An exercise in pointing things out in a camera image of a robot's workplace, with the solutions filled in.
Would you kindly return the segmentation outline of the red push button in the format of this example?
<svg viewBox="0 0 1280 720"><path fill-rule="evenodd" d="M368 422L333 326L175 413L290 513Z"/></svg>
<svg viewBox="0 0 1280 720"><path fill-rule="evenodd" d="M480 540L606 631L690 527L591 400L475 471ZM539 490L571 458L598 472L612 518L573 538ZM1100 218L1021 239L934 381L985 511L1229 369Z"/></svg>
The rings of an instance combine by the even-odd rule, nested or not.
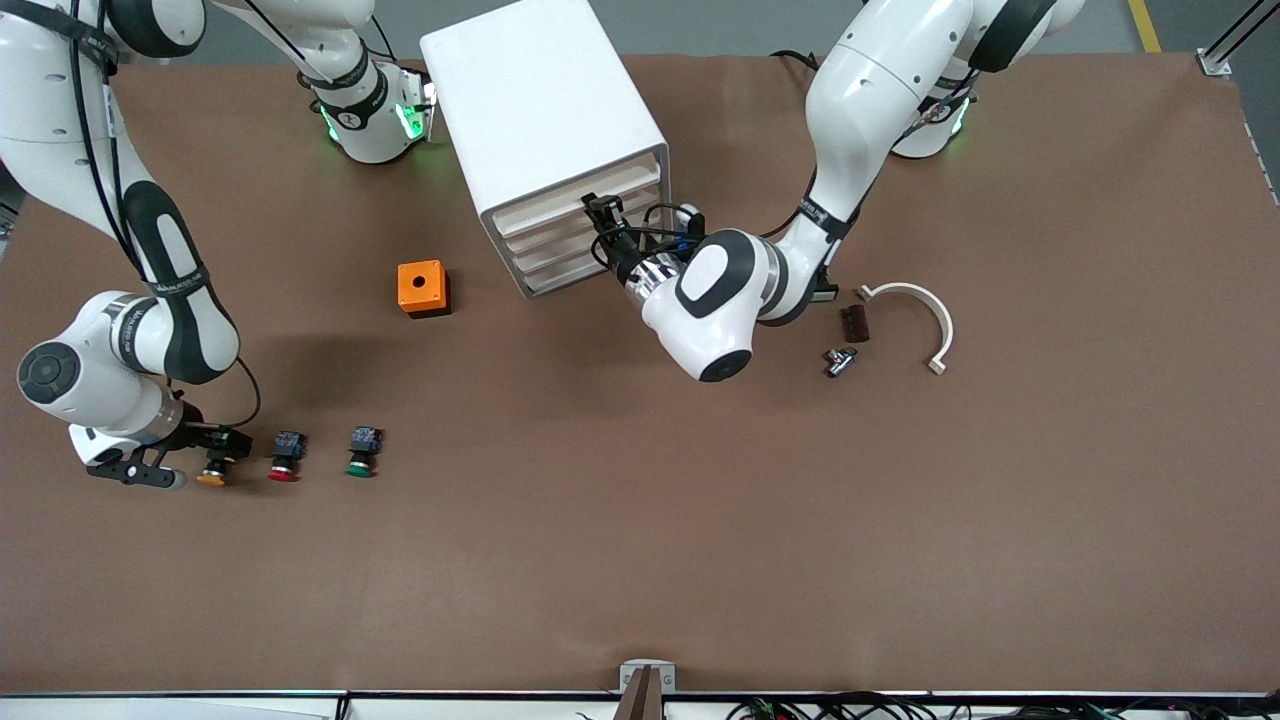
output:
<svg viewBox="0 0 1280 720"><path fill-rule="evenodd" d="M280 430L273 441L268 479L280 483L297 482L298 464L305 456L306 445L305 434L297 430Z"/></svg>

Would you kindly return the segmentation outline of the green push button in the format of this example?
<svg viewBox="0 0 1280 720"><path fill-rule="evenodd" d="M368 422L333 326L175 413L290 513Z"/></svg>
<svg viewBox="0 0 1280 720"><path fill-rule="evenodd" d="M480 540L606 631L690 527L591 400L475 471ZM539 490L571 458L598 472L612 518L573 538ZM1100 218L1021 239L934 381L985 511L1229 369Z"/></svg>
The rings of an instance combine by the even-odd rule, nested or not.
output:
<svg viewBox="0 0 1280 720"><path fill-rule="evenodd" d="M376 474L376 456L381 452L384 432L376 427L356 427L351 436L351 457L346 474L372 478Z"/></svg>

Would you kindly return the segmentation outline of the white table edge panel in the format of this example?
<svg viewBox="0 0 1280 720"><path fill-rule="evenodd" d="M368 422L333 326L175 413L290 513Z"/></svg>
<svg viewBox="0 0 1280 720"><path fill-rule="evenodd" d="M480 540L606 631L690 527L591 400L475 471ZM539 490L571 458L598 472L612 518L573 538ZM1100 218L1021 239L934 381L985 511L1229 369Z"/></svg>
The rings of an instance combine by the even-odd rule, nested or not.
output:
<svg viewBox="0 0 1280 720"><path fill-rule="evenodd" d="M164 698L9 698L0 720L332 720L320 710Z"/></svg>

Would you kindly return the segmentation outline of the brown table cover sheet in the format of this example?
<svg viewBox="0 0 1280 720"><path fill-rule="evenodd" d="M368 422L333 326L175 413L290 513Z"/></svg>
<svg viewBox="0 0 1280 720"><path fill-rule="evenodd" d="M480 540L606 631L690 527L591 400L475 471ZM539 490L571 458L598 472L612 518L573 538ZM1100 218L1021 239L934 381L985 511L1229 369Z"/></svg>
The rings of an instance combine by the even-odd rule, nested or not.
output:
<svg viewBox="0 0 1280 720"><path fill-rule="evenodd" d="M1039 55L893 160L837 304L703 384L609 277L527 300L454 154L342 156L282 67L118 86L262 388L229 487L88 477L19 357L119 249L31 202L0 261L0 692L1280 688L1280 208L1233 82ZM438 259L453 313L397 266ZM376 474L346 474L356 427ZM280 430L298 480L268 479Z"/></svg>

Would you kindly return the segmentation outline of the orange button enclosure box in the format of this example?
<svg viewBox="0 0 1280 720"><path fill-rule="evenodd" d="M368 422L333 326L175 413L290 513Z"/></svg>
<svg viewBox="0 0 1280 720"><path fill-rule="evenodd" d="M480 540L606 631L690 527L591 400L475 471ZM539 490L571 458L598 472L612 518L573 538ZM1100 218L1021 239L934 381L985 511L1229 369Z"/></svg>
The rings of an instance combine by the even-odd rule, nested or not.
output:
<svg viewBox="0 0 1280 720"><path fill-rule="evenodd" d="M396 290L397 304L410 318L425 319L453 313L451 275L438 259L399 264Z"/></svg>

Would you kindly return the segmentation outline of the white curved bracket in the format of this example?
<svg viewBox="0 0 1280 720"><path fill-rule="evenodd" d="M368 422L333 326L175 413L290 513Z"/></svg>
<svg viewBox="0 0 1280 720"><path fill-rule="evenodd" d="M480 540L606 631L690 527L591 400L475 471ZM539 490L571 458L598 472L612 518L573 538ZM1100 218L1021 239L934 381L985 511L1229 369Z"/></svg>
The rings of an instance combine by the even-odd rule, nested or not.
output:
<svg viewBox="0 0 1280 720"><path fill-rule="evenodd" d="M933 354L933 356L927 361L927 366L936 375L943 375L947 370L947 364L945 361L947 354L954 346L955 340L955 322L951 311L941 300L940 296L929 291L928 288L905 282L886 283L877 287L870 287L863 284L858 288L858 296L865 302L878 299L879 296L886 296L891 293L900 293L913 297L922 304L924 304L934 315L934 319L940 324L940 347Z"/></svg>

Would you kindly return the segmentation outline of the black frame bar silver foot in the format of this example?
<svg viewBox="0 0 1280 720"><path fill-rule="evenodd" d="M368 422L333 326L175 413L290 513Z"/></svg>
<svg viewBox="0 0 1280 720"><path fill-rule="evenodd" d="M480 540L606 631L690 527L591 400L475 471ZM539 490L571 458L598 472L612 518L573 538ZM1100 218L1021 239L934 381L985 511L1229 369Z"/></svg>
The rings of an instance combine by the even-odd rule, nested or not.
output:
<svg viewBox="0 0 1280 720"><path fill-rule="evenodd" d="M1226 77L1233 73L1230 58L1235 51L1280 13L1280 0L1253 0L1208 47L1198 47L1197 60L1208 77Z"/></svg>

